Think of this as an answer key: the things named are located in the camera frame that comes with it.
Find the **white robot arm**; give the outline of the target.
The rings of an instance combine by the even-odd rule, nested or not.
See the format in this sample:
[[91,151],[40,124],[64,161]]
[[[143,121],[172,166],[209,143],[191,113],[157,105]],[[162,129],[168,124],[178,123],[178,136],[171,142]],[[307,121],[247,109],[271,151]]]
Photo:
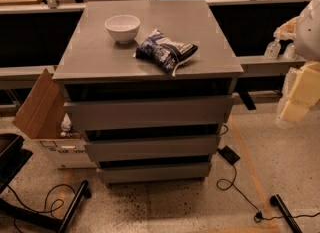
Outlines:
[[285,77],[276,118],[277,126],[285,129],[303,119],[320,101],[320,0],[311,0],[299,16],[278,27],[274,37],[291,39],[295,53],[306,60]]

